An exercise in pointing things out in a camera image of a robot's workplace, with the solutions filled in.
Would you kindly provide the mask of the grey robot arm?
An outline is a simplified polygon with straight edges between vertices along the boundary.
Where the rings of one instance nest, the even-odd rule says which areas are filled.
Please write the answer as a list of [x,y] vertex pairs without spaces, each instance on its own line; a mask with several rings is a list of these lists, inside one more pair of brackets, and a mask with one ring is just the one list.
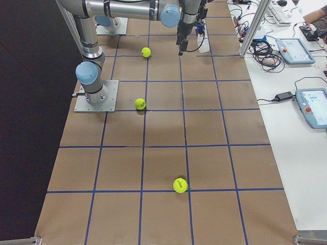
[[76,67],[76,76],[85,91],[86,103],[103,105],[109,98],[109,88],[101,80],[105,56],[98,44],[94,19],[125,17],[160,21],[165,27],[177,27],[179,55],[187,52],[187,36],[192,29],[204,29],[206,1],[59,1],[73,15],[82,44],[83,62]]

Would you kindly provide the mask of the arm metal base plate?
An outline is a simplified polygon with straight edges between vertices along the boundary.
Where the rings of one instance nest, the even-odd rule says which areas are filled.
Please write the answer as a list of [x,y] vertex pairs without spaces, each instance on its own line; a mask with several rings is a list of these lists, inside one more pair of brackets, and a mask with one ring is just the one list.
[[95,21],[98,36],[126,35],[128,18],[96,16]]
[[76,113],[114,113],[116,107],[116,99],[119,89],[118,80],[103,80],[102,89],[90,94],[84,91],[82,85],[79,87],[76,105],[74,111]]

